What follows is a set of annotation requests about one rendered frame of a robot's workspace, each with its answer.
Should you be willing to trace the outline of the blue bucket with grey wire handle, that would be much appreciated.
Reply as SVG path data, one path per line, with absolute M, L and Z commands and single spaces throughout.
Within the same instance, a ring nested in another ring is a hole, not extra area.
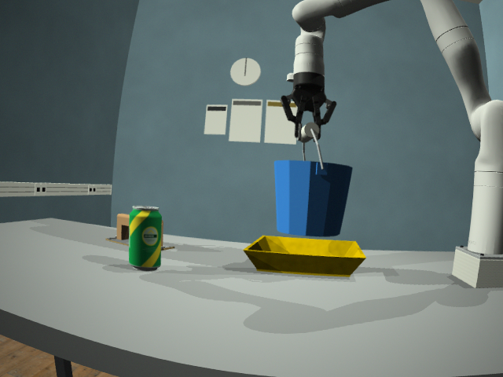
M 307 123 L 301 134 L 303 161 L 274 162 L 277 231 L 298 236 L 338 236 L 352 167 L 322 162 L 316 123 Z M 305 158 L 305 143 L 313 138 L 320 162 Z

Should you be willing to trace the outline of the yellow tray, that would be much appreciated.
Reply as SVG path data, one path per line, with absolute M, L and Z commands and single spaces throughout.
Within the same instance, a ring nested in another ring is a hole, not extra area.
M 342 240 L 261 236 L 243 251 L 257 271 L 315 276 L 351 277 L 366 259 L 356 241 Z

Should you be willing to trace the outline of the green and yellow drink can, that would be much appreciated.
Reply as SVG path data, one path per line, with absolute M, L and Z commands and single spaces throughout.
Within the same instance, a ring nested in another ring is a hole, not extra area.
M 134 269 L 154 271 L 161 266 L 161 225 L 158 207 L 133 206 L 129 218 L 129 264 Z

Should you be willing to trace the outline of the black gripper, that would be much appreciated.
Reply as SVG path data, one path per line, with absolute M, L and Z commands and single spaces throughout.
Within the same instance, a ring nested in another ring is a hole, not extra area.
M 290 108 L 291 99 L 295 102 L 297 108 L 296 117 L 292 114 Z M 320 107 L 326 103 L 327 111 L 321 119 Z M 330 101 L 325 96 L 325 77 L 314 72 L 298 72 L 293 75 L 292 94 L 281 97 L 281 104 L 285 111 L 288 121 L 295 123 L 295 137 L 301 141 L 302 117 L 304 111 L 312 112 L 314 122 L 319 126 L 317 140 L 321 137 L 321 125 L 329 122 L 331 115 L 336 107 L 335 101 Z M 284 106 L 283 106 L 284 105 Z

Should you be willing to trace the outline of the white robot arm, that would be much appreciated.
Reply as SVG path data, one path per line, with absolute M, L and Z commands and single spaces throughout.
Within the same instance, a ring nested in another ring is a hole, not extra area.
M 304 0 L 298 3 L 292 11 L 293 19 L 301 27 L 301 35 L 296 39 L 294 74 L 307 71 L 325 77 L 325 16 L 342 18 L 386 1 L 390 0 Z M 503 254 L 503 101 L 490 98 L 478 46 L 453 0 L 420 1 L 431 33 L 461 92 L 472 132 L 480 141 L 475 161 L 468 250 Z M 293 82 L 294 74 L 287 75 L 288 82 Z

